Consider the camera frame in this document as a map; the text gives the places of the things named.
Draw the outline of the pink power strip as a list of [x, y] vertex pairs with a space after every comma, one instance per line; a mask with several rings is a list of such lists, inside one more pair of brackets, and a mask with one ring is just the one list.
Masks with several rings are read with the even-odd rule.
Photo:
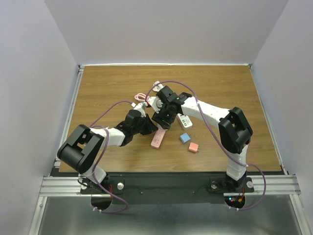
[[162, 143], [162, 140], [165, 136], [167, 129], [163, 129], [159, 124], [157, 125], [158, 130], [155, 132], [155, 135], [151, 141], [151, 147], [159, 149]]

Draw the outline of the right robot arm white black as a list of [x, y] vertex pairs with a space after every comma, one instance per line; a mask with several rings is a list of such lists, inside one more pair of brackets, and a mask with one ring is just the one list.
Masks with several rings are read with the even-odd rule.
[[200, 101], [195, 94], [176, 94], [168, 86], [147, 98], [146, 102], [154, 110], [153, 121], [164, 129], [171, 127], [178, 114], [203, 120], [208, 129], [217, 128], [219, 135], [213, 135], [213, 138], [228, 157], [226, 188], [236, 191], [243, 186], [246, 154], [253, 131], [240, 108], [219, 108]]

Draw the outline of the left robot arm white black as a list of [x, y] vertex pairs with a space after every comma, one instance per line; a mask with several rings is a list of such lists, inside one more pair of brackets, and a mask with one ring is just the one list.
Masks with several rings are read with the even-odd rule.
[[83, 124], [78, 125], [57, 152], [57, 157], [80, 175], [92, 181], [98, 193], [109, 187], [107, 173], [95, 161], [98, 152], [104, 155], [108, 146], [125, 146], [134, 135], [149, 135], [158, 130], [148, 114], [130, 110], [125, 119], [113, 128], [96, 129]]

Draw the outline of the white power strip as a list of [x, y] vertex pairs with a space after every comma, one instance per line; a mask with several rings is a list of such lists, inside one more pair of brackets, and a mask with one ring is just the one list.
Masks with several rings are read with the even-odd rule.
[[188, 130], [193, 127], [193, 123], [189, 116], [177, 114], [177, 120], [179, 121], [184, 130]]

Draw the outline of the blue usb charger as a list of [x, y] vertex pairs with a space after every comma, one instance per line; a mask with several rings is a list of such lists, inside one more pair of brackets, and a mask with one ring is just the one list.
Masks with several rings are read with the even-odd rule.
[[190, 136], [187, 133], [183, 133], [182, 135], [180, 135], [179, 139], [181, 140], [183, 144], [191, 140]]

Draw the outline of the pink usb charger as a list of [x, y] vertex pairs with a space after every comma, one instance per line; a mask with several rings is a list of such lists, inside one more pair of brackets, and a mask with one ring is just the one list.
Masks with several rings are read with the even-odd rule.
[[198, 153], [200, 151], [199, 145], [191, 142], [189, 144], [188, 151], [192, 153]]

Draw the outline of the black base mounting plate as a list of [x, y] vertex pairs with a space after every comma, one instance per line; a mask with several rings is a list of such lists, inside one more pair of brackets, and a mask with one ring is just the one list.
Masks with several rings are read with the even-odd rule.
[[105, 188], [130, 205], [141, 204], [223, 204], [225, 196], [254, 192], [252, 179], [245, 176], [236, 183], [225, 172], [110, 172], [99, 183], [84, 179], [82, 194], [102, 194]]

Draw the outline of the aluminium frame rail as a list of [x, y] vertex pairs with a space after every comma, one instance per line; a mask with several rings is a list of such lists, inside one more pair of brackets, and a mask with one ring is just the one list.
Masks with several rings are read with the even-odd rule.
[[78, 173], [60, 172], [61, 161], [56, 158], [53, 168], [47, 177], [43, 177], [40, 197], [75, 197], [81, 196], [81, 185], [78, 183]]

